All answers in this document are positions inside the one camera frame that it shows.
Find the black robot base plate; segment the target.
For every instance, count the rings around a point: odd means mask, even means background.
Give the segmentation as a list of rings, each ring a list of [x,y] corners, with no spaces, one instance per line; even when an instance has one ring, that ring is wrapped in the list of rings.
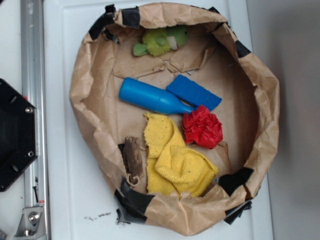
[[[36,108],[0,80],[0,191],[7,191],[37,157]]]

